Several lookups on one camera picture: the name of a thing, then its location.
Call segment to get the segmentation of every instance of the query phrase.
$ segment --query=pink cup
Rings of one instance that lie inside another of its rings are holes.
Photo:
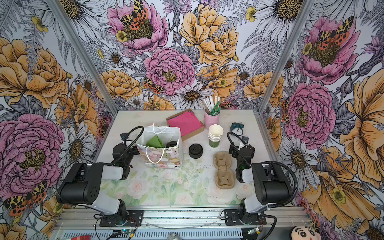
[[[209,129],[213,124],[218,124],[220,117],[220,113],[216,116],[211,116],[207,112],[204,112],[204,127],[205,129]]]

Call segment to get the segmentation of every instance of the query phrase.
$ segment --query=gift bag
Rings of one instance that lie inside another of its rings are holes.
[[[147,147],[147,142],[154,136],[158,136],[163,145],[171,141],[177,142],[175,147]],[[149,167],[181,169],[183,161],[183,150],[181,144],[181,133],[178,127],[155,127],[144,128],[144,132],[136,142],[141,158]]]

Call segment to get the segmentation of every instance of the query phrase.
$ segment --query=red object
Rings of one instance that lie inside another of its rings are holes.
[[[79,237],[73,237],[72,240],[91,240],[90,235],[84,235],[84,236],[79,236]]]

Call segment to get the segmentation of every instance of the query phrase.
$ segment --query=alarm clock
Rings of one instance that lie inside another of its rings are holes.
[[[244,127],[244,124],[242,124],[241,122],[234,122],[234,123],[232,123],[232,125],[229,129],[234,134],[241,136],[241,135],[243,135],[243,127]]]

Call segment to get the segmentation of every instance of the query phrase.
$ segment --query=stack of paper cups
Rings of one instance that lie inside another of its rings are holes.
[[[217,147],[223,137],[224,129],[217,124],[213,124],[208,129],[209,146]]]

